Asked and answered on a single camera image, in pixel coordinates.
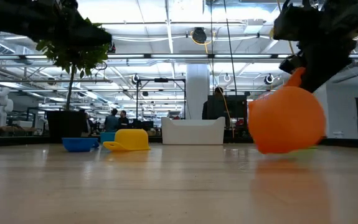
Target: black planter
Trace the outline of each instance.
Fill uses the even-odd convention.
[[[80,138],[86,127],[85,113],[78,111],[48,111],[49,132],[52,142],[61,138]]]

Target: potted plant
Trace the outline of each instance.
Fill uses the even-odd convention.
[[[80,137],[84,130],[85,114],[70,111],[72,84],[77,73],[79,77],[91,76],[92,70],[108,58],[107,51],[110,43],[103,45],[71,46],[57,40],[40,40],[36,50],[43,52],[54,65],[61,67],[70,75],[67,101],[64,111],[48,111],[50,137],[56,141],[61,138]]]

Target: white humanoid robot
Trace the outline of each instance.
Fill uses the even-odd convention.
[[[14,103],[8,98],[10,89],[0,87],[0,126],[6,125],[7,113],[12,112]]]

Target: blue bowl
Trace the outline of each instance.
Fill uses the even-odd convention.
[[[115,141],[115,133],[101,133],[100,142],[103,144],[106,141]]]
[[[90,152],[98,147],[97,138],[62,138],[62,144],[68,152]]]

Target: ceiling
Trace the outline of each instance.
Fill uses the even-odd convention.
[[[203,0],[78,0],[78,10],[84,18],[88,17],[92,22],[102,23],[102,27],[113,35],[116,54],[290,54],[290,44],[295,52],[298,51],[296,42],[289,43],[269,38],[273,21],[279,14],[276,1],[227,0],[228,26],[223,1],[217,0],[212,6],[212,26],[210,3],[205,5],[203,2]],[[191,32],[195,27],[204,28],[209,38],[207,41],[211,41],[206,47],[195,44],[191,39]],[[36,43],[27,37],[2,33],[0,44],[12,49],[16,54],[40,54],[35,50]],[[73,102],[77,107],[90,106],[94,116],[104,116],[112,106],[133,109],[136,106],[133,101],[135,92],[123,92],[123,90],[134,89],[131,82],[133,75],[136,74],[140,78],[185,78],[188,63],[208,63],[211,68],[213,67],[213,71],[210,71],[210,82],[215,83],[215,86],[234,89],[232,78],[234,73],[237,88],[242,92],[249,89],[266,90],[282,84],[289,77],[287,73],[278,69],[279,62],[258,59],[243,62],[236,60],[232,67],[229,60],[215,60],[212,64],[206,59],[201,61],[109,59],[106,70],[93,71],[93,80],[106,79],[109,82],[83,82],[80,87],[76,87],[77,91],[83,90],[82,92],[94,90],[93,94],[97,97],[92,97],[96,99],[74,92]],[[44,60],[26,62],[0,60],[0,80],[69,79],[66,72],[50,64]],[[335,78],[349,75],[349,72],[350,70],[345,70],[330,82]],[[358,67],[352,68],[352,72],[358,72]],[[263,82],[264,77],[269,74],[276,77],[273,85],[265,85]],[[345,82],[358,82],[358,78],[351,78]],[[17,89],[61,90],[56,93],[36,92],[38,96],[32,95],[40,102],[60,106],[59,104],[63,102],[55,101],[53,98],[64,99],[66,92],[62,90],[66,90],[66,86],[66,83],[49,85],[34,82],[21,83]],[[140,96],[144,100],[143,107],[146,112],[164,116],[168,111],[181,110],[179,101],[171,101],[171,99],[183,99],[184,94],[179,85],[173,82],[150,82],[143,90],[147,89],[174,91],[149,91],[148,96]],[[170,101],[159,101],[158,105],[155,99],[170,99]],[[151,100],[154,100],[154,103],[151,106],[147,105],[147,103],[151,104]]]

